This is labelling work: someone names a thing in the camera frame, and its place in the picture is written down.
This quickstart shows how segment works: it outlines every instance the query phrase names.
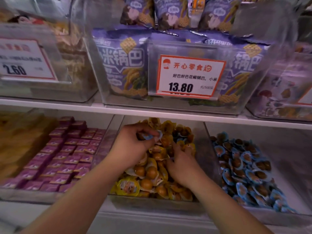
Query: hand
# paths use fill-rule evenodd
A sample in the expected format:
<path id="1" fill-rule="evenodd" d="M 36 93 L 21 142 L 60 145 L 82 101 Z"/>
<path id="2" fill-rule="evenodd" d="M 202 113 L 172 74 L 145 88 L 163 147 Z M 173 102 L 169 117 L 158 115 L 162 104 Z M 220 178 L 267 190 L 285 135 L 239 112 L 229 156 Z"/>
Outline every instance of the hand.
<path id="1" fill-rule="evenodd" d="M 154 138 L 139 141 L 136 136 L 138 132 L 151 134 Z M 107 157 L 112 159 L 124 171 L 133 167 L 142 159 L 144 153 L 159 140 L 158 136 L 157 130 L 142 123 L 123 126 Z"/>
<path id="2" fill-rule="evenodd" d="M 185 152 L 175 142 L 172 143 L 174 149 L 174 162 L 167 160 L 167 168 L 172 178 L 179 184 L 191 189 L 191 185 L 200 173 L 204 173 L 192 156 L 192 149 L 185 148 Z"/>

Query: white shelf surface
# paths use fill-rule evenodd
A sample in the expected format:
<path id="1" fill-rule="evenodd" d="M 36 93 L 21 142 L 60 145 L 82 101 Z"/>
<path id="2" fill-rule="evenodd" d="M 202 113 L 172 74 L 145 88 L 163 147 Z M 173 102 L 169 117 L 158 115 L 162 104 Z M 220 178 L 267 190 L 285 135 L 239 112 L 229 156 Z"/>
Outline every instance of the white shelf surface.
<path id="1" fill-rule="evenodd" d="M 224 115 L 139 107 L 109 106 L 104 105 L 101 102 L 99 94 L 96 94 L 94 98 L 86 103 L 0 97 L 0 105 L 312 130 L 312 123 L 258 119 L 246 109 L 240 115 Z"/>

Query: price tag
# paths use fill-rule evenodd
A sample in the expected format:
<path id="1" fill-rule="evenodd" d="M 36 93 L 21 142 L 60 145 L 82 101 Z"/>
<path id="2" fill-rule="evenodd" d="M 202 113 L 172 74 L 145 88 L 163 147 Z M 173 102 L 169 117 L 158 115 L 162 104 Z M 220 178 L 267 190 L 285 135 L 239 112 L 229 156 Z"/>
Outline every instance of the price tag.
<path id="1" fill-rule="evenodd" d="M 299 99 L 297 104 L 311 105 L 312 104 L 312 87 Z"/>
<path id="2" fill-rule="evenodd" d="M 156 94 L 209 99 L 226 61 L 160 55 Z"/>
<path id="3" fill-rule="evenodd" d="M 0 38 L 0 76 L 6 80 L 57 81 L 36 40 Z"/>

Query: packaged egg snack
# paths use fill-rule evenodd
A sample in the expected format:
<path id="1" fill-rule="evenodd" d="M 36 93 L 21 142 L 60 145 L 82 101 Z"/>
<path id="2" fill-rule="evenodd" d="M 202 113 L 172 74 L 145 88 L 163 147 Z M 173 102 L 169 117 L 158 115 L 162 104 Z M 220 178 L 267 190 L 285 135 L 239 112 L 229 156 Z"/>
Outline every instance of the packaged egg snack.
<path id="1" fill-rule="evenodd" d="M 192 155 L 195 156 L 196 147 L 191 128 L 169 120 L 162 123 L 159 118 L 149 118 L 141 123 L 158 130 L 159 140 L 142 155 L 142 159 L 134 167 L 124 171 L 111 194 L 193 201 L 193 193 L 175 182 L 166 167 L 167 159 L 174 157 L 173 142 L 180 145 L 183 151 L 190 147 Z M 138 133 L 137 138 L 149 140 L 153 136 Z"/>
<path id="2" fill-rule="evenodd" d="M 222 189 L 239 205 L 297 213 L 272 177 L 271 162 L 252 140 L 229 139 L 226 132 L 210 140 L 222 171 Z"/>

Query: forearm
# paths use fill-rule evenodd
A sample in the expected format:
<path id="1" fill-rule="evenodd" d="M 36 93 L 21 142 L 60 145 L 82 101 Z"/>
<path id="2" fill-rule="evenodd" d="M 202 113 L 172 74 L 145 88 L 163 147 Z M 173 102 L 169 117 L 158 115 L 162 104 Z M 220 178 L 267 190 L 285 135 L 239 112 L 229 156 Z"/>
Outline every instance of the forearm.
<path id="1" fill-rule="evenodd" d="M 22 233 L 86 233 L 122 172 L 107 157 Z"/>
<path id="2" fill-rule="evenodd" d="M 222 234 L 272 233 L 246 209 L 238 205 L 215 182 L 200 172 L 190 189 L 202 203 Z"/>

